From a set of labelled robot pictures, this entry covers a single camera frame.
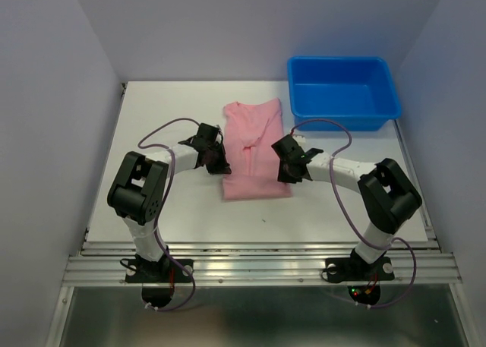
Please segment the pink t-shirt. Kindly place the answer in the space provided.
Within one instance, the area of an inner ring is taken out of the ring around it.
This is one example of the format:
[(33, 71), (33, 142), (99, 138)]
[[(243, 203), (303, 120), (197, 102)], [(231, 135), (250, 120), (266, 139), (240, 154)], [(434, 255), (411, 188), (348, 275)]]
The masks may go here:
[(279, 99), (259, 105), (233, 102), (223, 108), (223, 114), (223, 144), (231, 168), (222, 180), (223, 199), (291, 197), (290, 187), (277, 181), (279, 157), (272, 148), (284, 136)]

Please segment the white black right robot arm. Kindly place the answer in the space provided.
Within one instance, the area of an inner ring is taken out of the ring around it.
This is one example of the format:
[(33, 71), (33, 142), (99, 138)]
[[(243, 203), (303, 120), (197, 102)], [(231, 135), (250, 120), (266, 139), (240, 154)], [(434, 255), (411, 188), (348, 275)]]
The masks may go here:
[[(378, 259), (390, 248), (396, 233), (422, 205), (421, 195), (399, 164), (386, 158), (380, 162), (359, 162), (338, 157), (342, 148), (329, 154), (317, 148), (303, 150), (288, 134), (272, 145), (279, 158), (277, 180), (297, 184), (304, 180), (331, 184), (345, 219), (359, 243), (353, 250), (349, 269), (353, 276), (366, 279), (377, 269)], [(361, 234), (339, 196), (338, 188), (361, 196), (369, 218)]]

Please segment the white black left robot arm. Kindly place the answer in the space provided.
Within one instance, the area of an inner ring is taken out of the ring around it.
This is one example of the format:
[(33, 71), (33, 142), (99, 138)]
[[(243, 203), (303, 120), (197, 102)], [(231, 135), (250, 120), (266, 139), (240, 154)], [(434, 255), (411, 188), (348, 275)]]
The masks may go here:
[(159, 282), (175, 264), (158, 230), (158, 218), (174, 177), (202, 167), (211, 175), (229, 175), (232, 171), (218, 126), (200, 123), (195, 135), (172, 147), (147, 143), (154, 134), (144, 137), (137, 147), (156, 149), (155, 153), (125, 154), (109, 189), (107, 204), (128, 226), (136, 248), (135, 258), (121, 264), (134, 276), (144, 273), (151, 281)]

